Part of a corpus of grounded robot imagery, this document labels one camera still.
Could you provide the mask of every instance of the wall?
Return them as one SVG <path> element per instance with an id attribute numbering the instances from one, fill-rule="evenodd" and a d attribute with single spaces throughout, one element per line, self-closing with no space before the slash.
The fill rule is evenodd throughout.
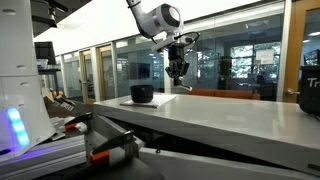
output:
<path id="1" fill-rule="evenodd" d="M 215 12 L 259 0 L 166 0 L 165 3 L 180 9 L 183 20 L 191 20 Z M 142 8 L 149 12 L 162 0 L 146 0 Z M 94 0 L 67 17 L 58 24 L 58 29 L 51 28 L 34 40 L 53 41 L 56 55 L 93 46 L 100 43 L 138 34 L 138 29 L 125 0 Z"/>

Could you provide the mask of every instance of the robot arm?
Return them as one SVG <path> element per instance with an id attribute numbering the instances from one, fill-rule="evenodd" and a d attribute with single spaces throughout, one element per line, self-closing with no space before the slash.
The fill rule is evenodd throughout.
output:
<path id="1" fill-rule="evenodd" d="M 168 4 L 162 4 L 149 13 L 144 13 L 141 9 L 141 0 L 127 0 L 140 34 L 148 39 L 153 39 L 159 33 L 166 32 L 166 40 L 152 46 L 152 51 L 160 52 L 168 50 L 169 67 L 166 72 L 174 81 L 174 86 L 185 88 L 189 91 L 191 87 L 182 83 L 183 76 L 187 73 L 189 63 L 184 61 L 184 48 L 194 43 L 198 37 L 190 38 L 182 34 L 183 21 L 180 11 Z"/>

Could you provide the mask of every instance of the white robot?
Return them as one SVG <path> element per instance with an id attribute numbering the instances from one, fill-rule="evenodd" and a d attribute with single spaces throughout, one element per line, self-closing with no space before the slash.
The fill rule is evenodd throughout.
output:
<path id="1" fill-rule="evenodd" d="M 139 31 L 146 38 L 167 32 L 167 39 L 152 50 L 166 49 L 170 65 L 166 68 L 175 86 L 182 84 L 189 63 L 183 59 L 184 49 L 199 37 L 181 35 L 183 21 L 177 8 L 163 4 L 144 13 L 140 0 L 127 0 L 137 21 Z M 32 37 L 30 1 L 0 1 L 0 162 L 15 158 L 47 140 L 55 129 L 50 122 L 40 92 Z"/>

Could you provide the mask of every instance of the ceiling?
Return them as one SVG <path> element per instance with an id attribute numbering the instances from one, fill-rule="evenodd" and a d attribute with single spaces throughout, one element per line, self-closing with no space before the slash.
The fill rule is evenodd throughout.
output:
<path id="1" fill-rule="evenodd" d="M 86 5 L 91 0 L 56 0 L 56 2 L 64 5 L 69 10 L 67 13 L 62 11 L 56 10 L 56 23 L 60 22 L 61 20 L 65 19 L 72 13 L 76 12 L 82 6 Z M 31 13 L 34 16 L 40 16 L 43 18 L 49 18 L 48 15 L 48 4 L 46 4 L 43 0 L 30 0 L 31 2 Z M 33 22 L 33 34 L 34 37 L 38 36 L 39 34 L 43 33 L 44 31 L 50 28 L 47 24 L 42 24 L 38 22 Z"/>

